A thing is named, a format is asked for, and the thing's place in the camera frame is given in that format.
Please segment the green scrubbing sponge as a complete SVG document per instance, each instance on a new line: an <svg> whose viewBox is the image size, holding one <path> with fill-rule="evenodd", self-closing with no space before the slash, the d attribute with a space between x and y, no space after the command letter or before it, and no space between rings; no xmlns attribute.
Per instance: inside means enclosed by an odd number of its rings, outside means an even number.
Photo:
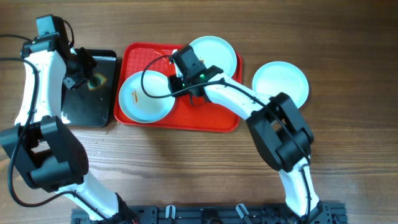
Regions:
<svg viewBox="0 0 398 224"><path fill-rule="evenodd" d="M106 82L107 78L101 73L94 73L91 78L89 78L87 82L87 86L89 91L94 91L101 88Z"/></svg>

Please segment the pale blue plate back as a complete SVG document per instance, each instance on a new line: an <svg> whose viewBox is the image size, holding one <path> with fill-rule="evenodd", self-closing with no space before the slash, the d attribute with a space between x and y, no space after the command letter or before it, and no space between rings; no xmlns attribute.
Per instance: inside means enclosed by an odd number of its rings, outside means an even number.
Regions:
<svg viewBox="0 0 398 224"><path fill-rule="evenodd" d="M208 35L193 40L190 46L207 68L215 65L229 77L235 74L238 64L236 52L226 40Z"/></svg>

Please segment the pale blue plate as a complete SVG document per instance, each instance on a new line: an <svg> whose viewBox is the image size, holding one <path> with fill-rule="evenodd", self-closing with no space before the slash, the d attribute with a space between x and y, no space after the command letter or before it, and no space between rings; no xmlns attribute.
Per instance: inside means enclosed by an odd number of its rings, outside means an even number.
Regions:
<svg viewBox="0 0 398 224"><path fill-rule="evenodd" d="M124 81L118 96L121 111L138 123L154 123L166 117L175 104L169 80L153 70L136 72Z"/></svg>
<svg viewBox="0 0 398 224"><path fill-rule="evenodd" d="M226 40L208 35L193 40L190 46L207 68L215 65L229 77L235 74L238 64L236 52Z"/></svg>
<svg viewBox="0 0 398 224"><path fill-rule="evenodd" d="M283 62L269 62L260 67L252 79L252 89L265 95L288 94L297 108L302 107L310 93L309 82L301 69Z"/></svg>

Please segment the pale blue plate front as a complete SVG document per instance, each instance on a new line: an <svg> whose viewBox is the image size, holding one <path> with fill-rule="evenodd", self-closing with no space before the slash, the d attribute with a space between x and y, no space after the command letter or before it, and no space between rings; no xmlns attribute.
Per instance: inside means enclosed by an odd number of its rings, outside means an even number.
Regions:
<svg viewBox="0 0 398 224"><path fill-rule="evenodd" d="M288 94L297 108L302 107L310 93L309 82L301 69L283 62L269 62L260 67L252 79L252 89L265 95Z"/></svg>

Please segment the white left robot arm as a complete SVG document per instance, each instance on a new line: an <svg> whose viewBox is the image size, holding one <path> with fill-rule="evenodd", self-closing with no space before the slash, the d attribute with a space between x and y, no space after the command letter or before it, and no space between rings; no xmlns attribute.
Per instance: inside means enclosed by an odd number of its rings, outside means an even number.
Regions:
<svg viewBox="0 0 398 224"><path fill-rule="evenodd" d="M74 54L72 47L60 32L42 34L22 47L18 60L26 70L24 98L15 126L1 133L1 146L10 158L9 193L22 207L41 207L65 196L84 209L92 223L138 223L126 202L89 171L83 145L60 117L65 76L81 79L96 65L84 48ZM52 197L22 201L14 188L14 170L30 188Z"/></svg>

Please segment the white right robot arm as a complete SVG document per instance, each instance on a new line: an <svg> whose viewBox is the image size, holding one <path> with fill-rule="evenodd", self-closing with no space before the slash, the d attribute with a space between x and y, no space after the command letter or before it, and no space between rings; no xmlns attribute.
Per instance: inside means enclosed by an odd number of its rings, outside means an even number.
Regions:
<svg viewBox="0 0 398 224"><path fill-rule="evenodd" d="M286 206L302 222L312 222L320 213L310 175L314 136L292 99L285 93L261 98L216 66L177 65L175 71L173 96L203 96L246 121L259 155L280 175Z"/></svg>

